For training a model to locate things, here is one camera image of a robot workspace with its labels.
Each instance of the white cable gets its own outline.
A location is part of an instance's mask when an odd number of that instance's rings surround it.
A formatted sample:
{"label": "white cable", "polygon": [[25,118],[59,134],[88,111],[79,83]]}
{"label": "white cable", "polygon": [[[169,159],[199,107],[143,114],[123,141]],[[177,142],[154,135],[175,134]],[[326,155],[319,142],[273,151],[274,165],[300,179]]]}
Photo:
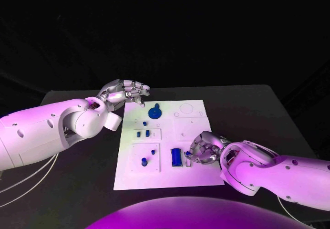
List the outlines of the white cable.
{"label": "white cable", "polygon": [[52,167],[54,167],[54,164],[52,164],[52,166],[51,166],[51,168],[49,168],[46,174],[45,174],[43,178],[39,180],[39,182],[36,183],[36,185],[29,189],[29,191],[28,191],[23,195],[20,195],[16,199],[13,199],[10,202],[7,202],[6,204],[3,204],[3,205],[0,206],[0,208],[2,208],[3,206],[6,206],[7,204],[13,203],[18,199],[20,199],[20,198],[22,198],[22,197],[36,188],[36,186],[41,184],[42,180],[45,179],[48,173],[51,172],[51,169],[52,169]]}
{"label": "white cable", "polygon": [[281,206],[283,206],[283,208],[284,208],[284,211],[287,212],[287,214],[291,216],[291,218],[296,220],[296,221],[299,221],[294,217],[293,217],[293,215],[288,213],[288,211],[287,211],[287,209],[286,209],[286,207],[284,207],[284,205],[283,205],[283,203],[281,203],[281,200],[280,200],[280,197],[277,196],[277,198],[278,198],[278,202],[280,202],[280,204],[281,204]]}
{"label": "white cable", "polygon": [[10,187],[7,187],[5,190],[0,191],[5,192],[7,191],[9,189],[12,189],[16,185],[19,185],[20,183],[23,183],[28,179],[30,179],[41,171],[42,169],[46,167],[46,165],[51,163],[52,159],[55,158],[56,155],[52,156],[51,160],[48,161],[48,163],[39,168],[39,170],[29,176],[26,177],[20,182],[18,182],[15,185],[12,185]]}

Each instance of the white pegboard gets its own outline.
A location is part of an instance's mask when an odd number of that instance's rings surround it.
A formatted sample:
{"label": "white pegboard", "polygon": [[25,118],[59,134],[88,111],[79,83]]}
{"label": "white pegboard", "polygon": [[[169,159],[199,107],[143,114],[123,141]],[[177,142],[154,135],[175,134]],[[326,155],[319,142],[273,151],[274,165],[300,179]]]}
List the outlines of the white pegboard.
{"label": "white pegboard", "polygon": [[[160,105],[162,117],[150,119],[149,110],[156,103]],[[146,130],[150,130],[152,137],[146,137]],[[211,131],[211,124],[202,100],[146,102],[144,108],[136,103],[127,103],[114,190],[224,185],[219,163],[211,165],[192,163],[192,167],[186,167],[185,164],[183,153],[205,130]],[[156,164],[152,164],[152,161],[146,167],[141,166],[143,155],[149,153],[152,155],[153,145],[159,145],[160,163],[156,171],[153,168]],[[134,150],[139,155],[133,155],[133,147],[139,148]],[[173,148],[182,149],[182,167],[172,167]]]}

